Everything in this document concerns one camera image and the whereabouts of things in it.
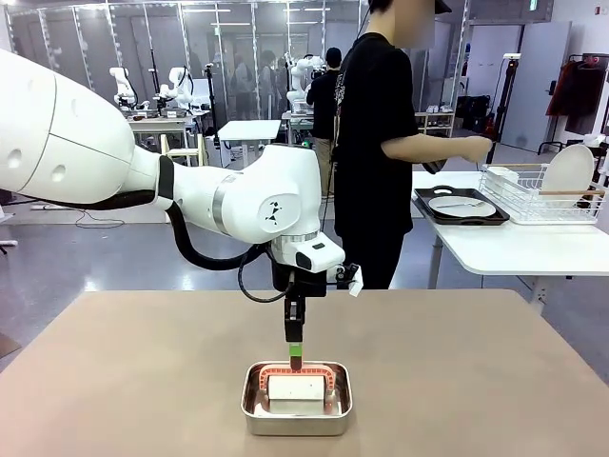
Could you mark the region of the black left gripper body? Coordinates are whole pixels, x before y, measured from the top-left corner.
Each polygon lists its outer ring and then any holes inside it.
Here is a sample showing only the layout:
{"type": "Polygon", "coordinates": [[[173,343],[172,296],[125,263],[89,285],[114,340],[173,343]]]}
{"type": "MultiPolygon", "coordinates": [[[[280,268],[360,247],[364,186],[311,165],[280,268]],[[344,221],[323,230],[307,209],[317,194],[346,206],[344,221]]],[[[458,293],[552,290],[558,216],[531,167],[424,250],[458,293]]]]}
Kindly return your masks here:
{"type": "Polygon", "coordinates": [[[271,273],[273,287],[280,292],[287,291],[289,296],[325,297],[326,295],[325,271],[312,273],[301,268],[272,263],[271,273]]]}

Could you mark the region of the person's right hand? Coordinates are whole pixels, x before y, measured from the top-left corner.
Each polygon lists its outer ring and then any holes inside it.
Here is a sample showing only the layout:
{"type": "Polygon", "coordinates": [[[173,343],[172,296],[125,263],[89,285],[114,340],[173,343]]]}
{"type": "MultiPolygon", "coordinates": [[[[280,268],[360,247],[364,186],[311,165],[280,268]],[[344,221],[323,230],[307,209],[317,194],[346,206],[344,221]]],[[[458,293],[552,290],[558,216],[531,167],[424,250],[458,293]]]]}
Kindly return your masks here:
{"type": "Polygon", "coordinates": [[[462,157],[471,162],[479,163],[494,146],[493,142],[482,136],[468,136],[463,138],[462,157]]]}

